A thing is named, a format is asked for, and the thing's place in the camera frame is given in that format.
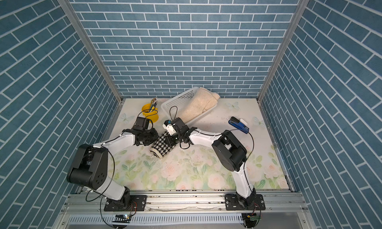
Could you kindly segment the black white patterned cloth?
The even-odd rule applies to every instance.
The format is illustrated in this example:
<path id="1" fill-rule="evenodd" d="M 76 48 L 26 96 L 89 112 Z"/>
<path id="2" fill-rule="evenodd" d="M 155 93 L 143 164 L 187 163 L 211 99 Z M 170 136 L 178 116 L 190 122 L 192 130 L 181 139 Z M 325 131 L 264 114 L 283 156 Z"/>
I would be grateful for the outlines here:
<path id="1" fill-rule="evenodd" d="M 162 159 L 176 146 L 176 142 L 168 132 L 162 133 L 152 144 L 150 152 L 157 158 Z"/>

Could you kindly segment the beige knitted scarf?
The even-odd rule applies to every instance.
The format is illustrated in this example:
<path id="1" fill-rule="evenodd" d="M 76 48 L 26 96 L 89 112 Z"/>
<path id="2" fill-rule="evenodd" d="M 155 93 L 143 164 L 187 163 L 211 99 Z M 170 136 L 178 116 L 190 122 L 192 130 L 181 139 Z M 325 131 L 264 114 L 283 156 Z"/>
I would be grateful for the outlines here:
<path id="1" fill-rule="evenodd" d="M 190 122 L 197 118 L 207 110 L 214 107 L 220 96 L 217 93 L 211 92 L 205 88 L 199 88 L 193 99 L 178 115 L 184 123 Z"/>

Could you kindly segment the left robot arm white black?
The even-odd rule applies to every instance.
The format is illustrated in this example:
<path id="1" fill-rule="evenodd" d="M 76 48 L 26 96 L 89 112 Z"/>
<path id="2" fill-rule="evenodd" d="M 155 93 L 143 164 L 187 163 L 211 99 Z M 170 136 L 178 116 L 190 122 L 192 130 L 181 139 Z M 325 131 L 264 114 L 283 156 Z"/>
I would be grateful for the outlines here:
<path id="1" fill-rule="evenodd" d="M 114 139 L 93 145 L 79 146 L 69 167 L 67 181 L 82 187 L 88 187 L 101 196 L 107 197 L 110 205 L 117 209 L 127 209 L 131 205 L 130 190 L 109 177 L 108 157 L 130 146 L 148 146 L 158 139 L 158 133 L 151 119 L 137 117 L 131 129 L 125 129 Z"/>

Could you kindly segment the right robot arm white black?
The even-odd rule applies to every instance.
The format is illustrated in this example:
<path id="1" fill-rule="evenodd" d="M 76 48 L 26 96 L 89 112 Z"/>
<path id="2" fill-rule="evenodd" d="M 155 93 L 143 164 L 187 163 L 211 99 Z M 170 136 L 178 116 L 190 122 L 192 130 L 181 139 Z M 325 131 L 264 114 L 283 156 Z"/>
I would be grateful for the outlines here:
<path id="1" fill-rule="evenodd" d="M 213 148 L 220 163 L 232 173 L 239 205 L 246 210 L 255 206 L 256 190 L 245 172 L 247 149 L 232 131 L 204 132 L 196 127 L 189 128 L 180 118 L 166 120 L 163 128 L 169 133 L 165 138 L 167 145 L 183 142 Z"/>

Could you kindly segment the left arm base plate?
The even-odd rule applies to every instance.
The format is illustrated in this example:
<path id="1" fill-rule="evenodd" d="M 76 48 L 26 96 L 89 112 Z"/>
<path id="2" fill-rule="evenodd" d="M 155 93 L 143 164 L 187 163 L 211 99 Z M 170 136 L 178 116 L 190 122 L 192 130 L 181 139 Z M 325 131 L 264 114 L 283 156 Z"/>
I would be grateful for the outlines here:
<path id="1" fill-rule="evenodd" d="M 142 212 L 145 210 L 147 195 L 124 195 L 120 200 L 107 199 L 105 212 Z"/>

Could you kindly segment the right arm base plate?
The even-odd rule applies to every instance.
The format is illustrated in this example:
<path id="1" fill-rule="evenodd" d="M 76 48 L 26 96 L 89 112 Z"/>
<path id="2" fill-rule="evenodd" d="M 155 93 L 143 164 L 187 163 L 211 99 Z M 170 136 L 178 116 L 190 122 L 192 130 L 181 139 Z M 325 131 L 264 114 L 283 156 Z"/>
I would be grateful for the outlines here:
<path id="1" fill-rule="evenodd" d="M 265 201 L 261 194 L 244 198 L 238 194 L 225 194 L 225 208 L 227 211 L 265 210 Z"/>

